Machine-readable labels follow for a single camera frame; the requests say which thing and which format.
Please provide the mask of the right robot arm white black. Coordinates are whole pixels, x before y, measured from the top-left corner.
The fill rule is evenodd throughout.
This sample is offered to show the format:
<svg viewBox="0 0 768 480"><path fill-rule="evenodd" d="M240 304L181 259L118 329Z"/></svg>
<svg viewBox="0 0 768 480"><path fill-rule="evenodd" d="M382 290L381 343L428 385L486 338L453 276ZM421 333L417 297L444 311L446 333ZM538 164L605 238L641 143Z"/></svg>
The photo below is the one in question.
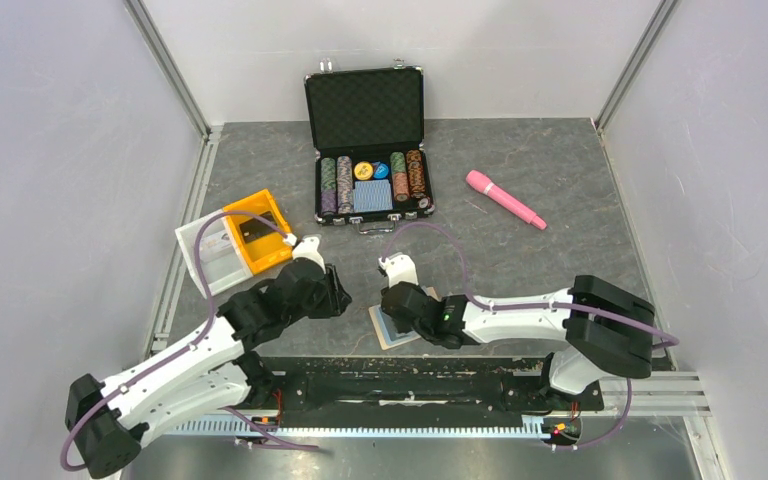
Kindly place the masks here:
<svg viewBox="0 0 768 480"><path fill-rule="evenodd" d="M382 291L381 308L398 332L414 332L450 350L501 340L564 343L548 355L537 382L540 400L562 408L607 376L645 379L652 372L654 307L593 275L553 293L494 299L435 299L399 282Z"/></svg>

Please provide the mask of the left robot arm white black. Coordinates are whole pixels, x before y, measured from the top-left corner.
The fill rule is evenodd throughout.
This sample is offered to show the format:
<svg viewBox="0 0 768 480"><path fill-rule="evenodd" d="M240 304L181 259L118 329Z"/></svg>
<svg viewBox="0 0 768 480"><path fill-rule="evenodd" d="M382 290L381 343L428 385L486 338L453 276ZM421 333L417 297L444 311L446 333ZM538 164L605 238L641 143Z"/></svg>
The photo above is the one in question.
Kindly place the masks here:
<svg viewBox="0 0 768 480"><path fill-rule="evenodd" d="M350 302L334 265L295 259L276 278L231 295L210 321L148 360L103 380L78 377L68 391L62 468L103 479L183 423L225 407L266 405L274 376L256 347L301 319L338 317Z"/></svg>

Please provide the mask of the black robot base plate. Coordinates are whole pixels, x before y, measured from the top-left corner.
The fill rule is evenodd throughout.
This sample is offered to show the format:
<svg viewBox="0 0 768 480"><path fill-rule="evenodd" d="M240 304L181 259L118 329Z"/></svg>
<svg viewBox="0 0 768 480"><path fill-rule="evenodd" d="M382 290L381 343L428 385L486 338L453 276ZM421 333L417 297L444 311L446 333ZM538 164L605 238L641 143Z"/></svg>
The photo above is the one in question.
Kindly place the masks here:
<svg viewBox="0 0 768 480"><path fill-rule="evenodd" d="M515 427L604 408L598 382L552 393L536 358L265 357L238 408L290 428Z"/></svg>

